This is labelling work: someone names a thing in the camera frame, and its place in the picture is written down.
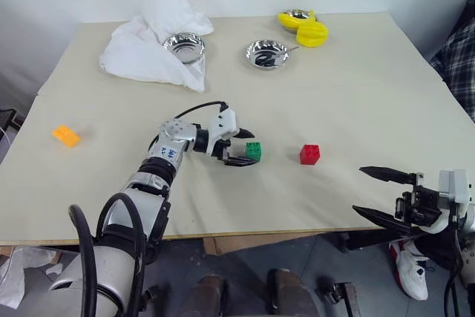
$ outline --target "metal bowl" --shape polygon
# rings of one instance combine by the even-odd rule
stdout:
[[[262,70],[279,68],[289,56],[287,47],[274,40],[259,40],[250,44],[246,49],[246,58],[255,67]]]
[[[290,9],[285,10],[282,13],[290,15],[292,18],[297,19],[308,19],[310,12],[302,9]],[[297,33],[297,29],[291,29],[290,27],[284,26],[284,29],[290,31],[291,33]]]
[[[175,33],[165,40],[163,47],[185,65],[197,61],[205,53],[204,41],[194,33]]]

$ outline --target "white cloth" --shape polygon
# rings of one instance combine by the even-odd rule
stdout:
[[[0,304],[17,309],[24,295],[23,269],[42,267],[51,262],[56,252],[21,246],[0,267]]]
[[[119,26],[100,57],[101,68],[116,76],[143,82],[168,82],[204,91],[205,59],[184,65],[161,44],[173,33],[199,36],[213,25],[188,0],[147,0],[141,15]]]

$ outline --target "plaid fabric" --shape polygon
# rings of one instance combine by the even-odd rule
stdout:
[[[453,33],[430,64],[475,122],[475,19]]]

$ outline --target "red lego block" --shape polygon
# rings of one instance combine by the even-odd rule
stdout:
[[[300,164],[315,165],[320,158],[320,148],[318,145],[304,145],[300,151]]]

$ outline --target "orange lego block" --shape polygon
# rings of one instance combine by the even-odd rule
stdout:
[[[62,141],[63,144],[70,148],[75,146],[81,140],[81,137],[79,137],[78,134],[76,134],[74,131],[64,125],[61,125],[58,128],[54,129],[53,136]]]

